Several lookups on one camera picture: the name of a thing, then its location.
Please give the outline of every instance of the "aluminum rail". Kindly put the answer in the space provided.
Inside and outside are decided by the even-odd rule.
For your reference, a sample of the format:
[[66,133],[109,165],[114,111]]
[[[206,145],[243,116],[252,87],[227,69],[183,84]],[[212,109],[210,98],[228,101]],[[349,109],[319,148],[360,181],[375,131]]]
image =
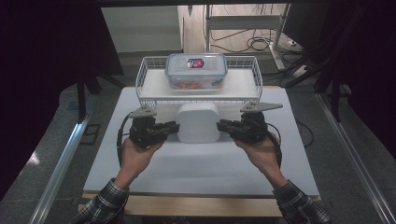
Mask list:
[[33,215],[29,220],[30,224],[44,223],[44,221],[46,220],[47,215],[58,193],[58,190],[62,185],[62,182],[64,181],[64,176],[76,152],[78,143],[81,140],[81,137],[84,134],[84,130],[87,127],[87,124],[91,118],[91,114],[96,104],[96,101],[97,96],[91,95],[87,102],[87,114],[85,116],[85,119],[75,126],[72,134],[70,135],[70,138],[64,148],[64,152],[62,153],[61,158],[56,164],[56,167],[49,179],[49,182],[44,189],[43,194],[41,195],[40,201],[38,202],[35,211],[33,212]]
[[322,94],[317,93],[317,97],[319,102],[329,120],[334,131],[341,141],[343,145],[344,151],[346,152],[350,162],[352,163],[353,168],[355,169],[356,174],[358,175],[361,184],[366,190],[370,200],[372,201],[375,210],[379,214],[383,223],[394,224],[396,223],[395,216],[389,208],[389,204],[385,199],[384,195],[381,192],[381,189],[375,183],[367,168],[365,167],[359,153],[356,148],[353,146],[349,137],[347,136],[346,131],[341,123],[337,122],[337,120],[332,115],[332,112],[329,110],[330,104],[327,101],[326,97],[323,97]]

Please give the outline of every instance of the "plaid sleeve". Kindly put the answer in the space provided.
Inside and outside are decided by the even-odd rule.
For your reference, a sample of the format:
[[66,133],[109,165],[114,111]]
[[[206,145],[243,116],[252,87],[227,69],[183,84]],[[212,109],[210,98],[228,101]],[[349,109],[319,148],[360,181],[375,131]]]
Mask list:
[[129,192],[114,185],[112,178],[96,197],[85,204],[71,223],[107,223],[123,209],[128,196]]
[[289,180],[285,187],[275,189],[274,195],[283,217],[289,223],[331,223],[327,210]]

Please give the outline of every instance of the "wire basket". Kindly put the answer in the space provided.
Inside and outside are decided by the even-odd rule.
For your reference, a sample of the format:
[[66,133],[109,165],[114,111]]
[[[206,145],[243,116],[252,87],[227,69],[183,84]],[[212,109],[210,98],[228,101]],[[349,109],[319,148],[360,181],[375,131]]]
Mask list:
[[223,88],[212,92],[172,91],[164,70],[167,57],[145,57],[136,78],[136,94],[141,105],[211,102],[217,105],[259,101],[262,96],[262,73],[254,56],[227,56],[228,75]]

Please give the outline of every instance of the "wall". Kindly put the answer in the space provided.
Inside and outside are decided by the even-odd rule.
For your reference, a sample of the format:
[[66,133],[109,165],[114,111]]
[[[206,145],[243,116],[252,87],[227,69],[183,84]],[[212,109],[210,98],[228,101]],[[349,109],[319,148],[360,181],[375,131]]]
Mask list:
[[118,53],[181,50],[177,7],[104,7]]

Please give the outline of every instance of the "white shelf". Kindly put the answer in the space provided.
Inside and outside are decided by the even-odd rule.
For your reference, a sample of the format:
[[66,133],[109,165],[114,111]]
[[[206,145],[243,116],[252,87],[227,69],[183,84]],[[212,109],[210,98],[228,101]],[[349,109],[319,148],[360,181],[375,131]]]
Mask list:
[[140,100],[258,100],[257,86],[251,69],[229,69],[218,91],[174,91],[163,69],[148,69]]

